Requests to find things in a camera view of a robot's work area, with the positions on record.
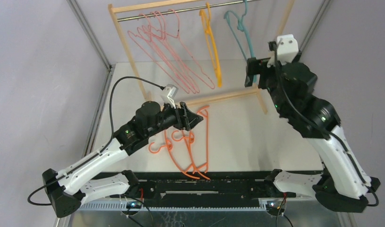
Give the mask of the orange plastic hanger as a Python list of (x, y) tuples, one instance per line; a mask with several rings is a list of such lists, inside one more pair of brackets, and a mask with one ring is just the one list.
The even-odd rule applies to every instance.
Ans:
[(185, 176), (191, 178), (191, 179), (194, 179), (194, 180), (199, 180), (200, 177), (197, 177), (197, 176), (193, 176), (193, 175), (190, 175), (187, 173), (186, 170), (182, 169), (181, 166), (178, 164), (178, 162), (176, 161), (174, 155), (172, 154), (172, 149), (173, 149), (173, 144), (172, 144), (172, 141), (171, 139), (169, 139), (167, 137), (167, 131), (164, 130), (163, 131), (163, 138), (164, 138), (164, 145), (161, 145), (156, 151), (152, 150), (152, 145), (154, 145), (154, 142), (150, 143), (149, 146), (148, 146), (148, 151), (152, 154), (158, 154), (162, 149), (167, 149), (167, 152), (173, 162), (173, 164), (178, 168), (178, 170)]
[(192, 144), (195, 142), (195, 135), (193, 131), (189, 131), (188, 135), (183, 130), (174, 130), (171, 133), (171, 140), (174, 142), (182, 141), (186, 146), (190, 164), (188, 167), (183, 169), (186, 170), (190, 175), (200, 177), (200, 180), (211, 180), (206, 175), (209, 171), (209, 107), (209, 105), (205, 105), (197, 110), (197, 114), (203, 116), (205, 122), (205, 162), (203, 164), (197, 166), (193, 158)]

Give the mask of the yellow plastic hanger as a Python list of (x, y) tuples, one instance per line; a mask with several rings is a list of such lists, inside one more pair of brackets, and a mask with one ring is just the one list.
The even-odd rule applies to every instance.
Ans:
[(222, 87), (222, 71), (221, 71), (220, 60), (218, 56), (214, 34), (211, 28), (211, 9), (210, 9), (209, 2), (206, 2), (204, 8), (199, 11), (199, 16), (201, 18), (208, 52), (211, 58), (214, 74), (217, 80), (217, 86)]

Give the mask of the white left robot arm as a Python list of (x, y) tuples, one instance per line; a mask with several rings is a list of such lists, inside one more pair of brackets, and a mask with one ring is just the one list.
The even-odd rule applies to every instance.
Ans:
[(131, 170), (97, 180), (94, 177), (145, 147), (152, 136), (171, 127), (190, 131), (203, 121), (203, 116), (190, 111), (185, 102), (175, 104), (176, 86), (168, 84), (159, 88), (164, 105), (155, 101), (144, 102), (129, 122), (117, 130), (111, 124), (111, 137), (107, 144), (67, 168), (60, 171), (50, 168), (42, 174), (45, 193), (56, 217), (66, 217), (85, 203), (106, 196), (136, 196), (140, 185)]

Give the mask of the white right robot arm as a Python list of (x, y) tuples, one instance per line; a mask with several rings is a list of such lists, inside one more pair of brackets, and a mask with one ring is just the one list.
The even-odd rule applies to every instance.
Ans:
[(275, 169), (267, 177), (265, 192), (272, 197), (282, 192), (306, 195), (335, 212), (362, 213), (377, 206), (379, 200), (370, 203), (366, 195), (375, 194), (380, 181), (358, 163), (333, 105), (313, 94), (317, 75), (301, 62), (282, 65), (268, 59), (259, 60), (255, 73), (279, 117), (309, 142), (323, 165), (316, 175)]

